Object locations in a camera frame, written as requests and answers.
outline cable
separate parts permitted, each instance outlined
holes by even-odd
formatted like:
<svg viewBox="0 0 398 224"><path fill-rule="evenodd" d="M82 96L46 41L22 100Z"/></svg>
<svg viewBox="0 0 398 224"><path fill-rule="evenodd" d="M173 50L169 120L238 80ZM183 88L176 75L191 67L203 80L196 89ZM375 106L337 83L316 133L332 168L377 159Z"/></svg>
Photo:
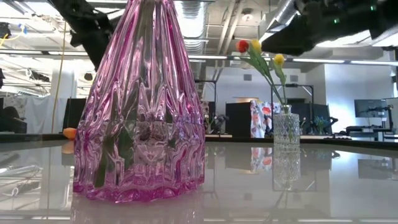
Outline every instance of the cable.
<svg viewBox="0 0 398 224"><path fill-rule="evenodd" d="M4 35L4 37L1 39L0 47L3 45L4 41L6 41L7 37L8 37L8 34Z"/></svg>
<svg viewBox="0 0 398 224"><path fill-rule="evenodd" d="M67 22L65 21L65 25L63 26L63 42L62 42L60 73L58 74L58 84L57 84L57 90L55 92L54 108L52 110L51 133L54 132L55 109L57 108L57 99L58 99L58 91L60 89L60 83L61 83L63 58L65 57L65 39L66 39L66 37L67 37Z"/></svg>
<svg viewBox="0 0 398 224"><path fill-rule="evenodd" d="M21 26L21 31L19 32L19 34L16 37L13 37L13 38L10 38L10 39L7 39L8 34L6 34L3 38L0 39L1 40L0 47L3 45L4 41L10 41L10 40L18 39L24 33L24 29L25 29L25 26Z"/></svg>

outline black robotic arm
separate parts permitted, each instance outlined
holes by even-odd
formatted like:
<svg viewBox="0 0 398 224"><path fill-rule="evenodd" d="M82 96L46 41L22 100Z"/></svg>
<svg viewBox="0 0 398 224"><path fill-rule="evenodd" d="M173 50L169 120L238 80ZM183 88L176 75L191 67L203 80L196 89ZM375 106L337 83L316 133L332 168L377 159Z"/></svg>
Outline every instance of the black robotic arm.
<svg viewBox="0 0 398 224"><path fill-rule="evenodd" d="M114 32L114 23L85 0L48 1L73 29L71 45L82 45L97 70Z"/></svg>
<svg viewBox="0 0 398 224"><path fill-rule="evenodd" d="M295 0L292 22L262 42L271 53L301 55L317 44L369 30L372 39L398 24L397 0Z"/></svg>

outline cut glass bud vase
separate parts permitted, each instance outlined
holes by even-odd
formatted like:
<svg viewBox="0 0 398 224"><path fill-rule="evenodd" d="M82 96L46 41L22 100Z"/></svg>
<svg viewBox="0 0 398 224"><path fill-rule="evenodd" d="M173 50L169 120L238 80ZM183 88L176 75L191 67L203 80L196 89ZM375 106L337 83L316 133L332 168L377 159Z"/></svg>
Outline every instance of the cut glass bud vase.
<svg viewBox="0 0 398 224"><path fill-rule="evenodd" d="M205 128L172 0L129 0L75 139L73 191L116 203L204 181Z"/></svg>
<svg viewBox="0 0 398 224"><path fill-rule="evenodd" d="M292 114L290 105L282 105L279 114L274 116L274 145L297 147L300 145L300 118Z"/></svg>

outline yellow tulip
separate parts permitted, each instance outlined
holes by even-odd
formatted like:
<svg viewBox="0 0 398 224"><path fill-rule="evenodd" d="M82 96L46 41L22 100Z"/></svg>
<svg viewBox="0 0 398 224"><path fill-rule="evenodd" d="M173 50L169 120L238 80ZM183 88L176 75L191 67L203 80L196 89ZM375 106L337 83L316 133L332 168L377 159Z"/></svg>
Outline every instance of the yellow tulip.
<svg viewBox="0 0 398 224"><path fill-rule="evenodd" d="M251 45L253 46L253 49L261 54L261 44L259 40L252 40Z"/></svg>
<svg viewBox="0 0 398 224"><path fill-rule="evenodd" d="M275 61L275 63L276 63L277 65L279 65L279 66L282 67L282 66L284 65L284 63L285 63L285 58L284 58L283 55L277 54L277 55L275 55L275 57L274 57L274 61Z"/></svg>

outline reflective tabletop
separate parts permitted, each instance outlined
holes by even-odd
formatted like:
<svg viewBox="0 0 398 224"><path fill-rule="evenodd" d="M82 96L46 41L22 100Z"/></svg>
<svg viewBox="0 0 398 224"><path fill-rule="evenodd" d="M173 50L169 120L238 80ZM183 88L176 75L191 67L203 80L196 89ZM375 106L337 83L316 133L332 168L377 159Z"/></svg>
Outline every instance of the reflective tabletop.
<svg viewBox="0 0 398 224"><path fill-rule="evenodd" d="M397 162L377 149L208 142L200 190L113 204L73 194L72 142L0 144L0 223L398 223Z"/></svg>

